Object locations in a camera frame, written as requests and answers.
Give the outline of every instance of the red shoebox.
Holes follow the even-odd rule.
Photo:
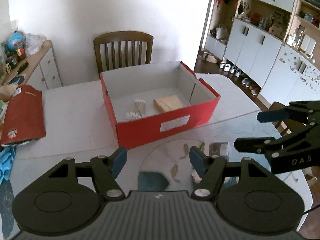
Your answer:
[[[114,69],[100,74],[104,103],[120,146],[131,149],[209,121],[220,95],[181,61]],[[184,108],[159,113],[153,100],[177,95]],[[134,101],[146,102],[145,117],[128,120]]]

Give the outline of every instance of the chair backrest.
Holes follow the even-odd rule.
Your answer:
[[[274,102],[269,110],[279,110],[281,108],[284,108],[285,105],[279,103],[279,102]],[[300,123],[300,122],[297,122],[297,121],[294,121],[294,120],[291,120],[291,119],[288,119],[288,120],[285,120],[283,121],[284,124],[287,126],[287,128],[285,128],[283,131],[280,132],[281,136],[284,136],[288,130],[290,130],[291,132],[295,132],[297,130],[299,130],[300,128],[303,128],[304,127],[304,124],[303,123]],[[281,125],[282,122],[276,122],[274,123],[274,126],[278,129],[278,127]]]
[[[131,65],[141,65],[142,58],[142,47],[143,42],[147,43],[146,48],[146,60],[145,64],[149,64],[151,61],[151,52],[153,45],[153,36],[143,32],[136,31],[121,31],[121,32],[112,32],[105,33],[93,40],[94,52],[97,61],[98,72],[102,72],[102,59],[100,52],[100,45],[104,44],[104,56],[106,60],[107,70],[115,69],[118,67],[128,67],[129,66],[129,54],[131,54]],[[124,47],[124,60],[122,54],[122,47]],[[109,63],[109,52],[111,49],[111,64]],[[136,62],[136,51],[138,53],[138,62]]]

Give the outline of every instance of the cable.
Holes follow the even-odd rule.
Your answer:
[[[319,207],[320,207],[320,204],[318,204],[318,205],[316,205],[315,207],[313,207],[313,208],[309,209],[308,211],[304,212],[303,214],[304,214],[304,215],[305,215],[305,214],[308,214],[308,213],[310,213],[310,212],[312,212],[312,211],[316,210],[316,209],[317,209],[317,208],[319,208]]]

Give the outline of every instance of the blue glove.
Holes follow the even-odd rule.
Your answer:
[[[15,156],[15,147],[6,147],[0,152],[0,185],[3,179],[9,180]]]

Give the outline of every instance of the wooden chair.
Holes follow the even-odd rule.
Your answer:
[[[281,104],[279,102],[274,102],[270,106],[269,110],[270,111],[271,110],[279,110],[279,109],[284,108],[284,107],[285,107],[285,105],[283,105],[283,104]],[[283,131],[280,132],[281,136],[284,136],[288,132],[288,130],[290,130],[291,132],[294,132],[294,131],[304,127],[303,123],[300,123],[300,122],[297,122],[297,121],[293,121],[293,120],[290,120],[290,119],[285,120],[283,122],[287,126],[287,128],[285,128]],[[281,125],[281,123],[282,122],[276,122],[276,123],[273,123],[273,124],[278,129],[279,126]]]
[[[121,50],[121,41],[124,41],[124,55],[125,55],[125,66],[129,66],[129,50],[128,50],[128,41],[131,41],[131,59],[132,59],[132,66],[137,65],[135,62],[135,43],[138,42],[139,46],[139,57],[138,57],[138,65],[141,65],[141,57],[142,57],[142,42],[147,43],[147,50],[146,50],[146,61],[145,64],[149,64],[151,61],[151,52],[152,52],[152,45],[153,45],[153,36],[143,32],[136,32],[136,31],[122,31],[122,32],[112,32],[112,33],[105,33],[93,40],[94,45],[94,52],[97,61],[98,72],[102,72],[102,60],[101,60],[101,52],[100,52],[100,45],[104,44],[105,46],[105,58],[106,58],[106,65],[107,71],[110,69],[116,68],[116,52],[115,48],[118,49],[118,62],[119,67],[123,67],[122,62],[122,50]],[[109,66],[109,53],[108,53],[108,43],[111,43],[111,57],[112,57],[112,68]]]

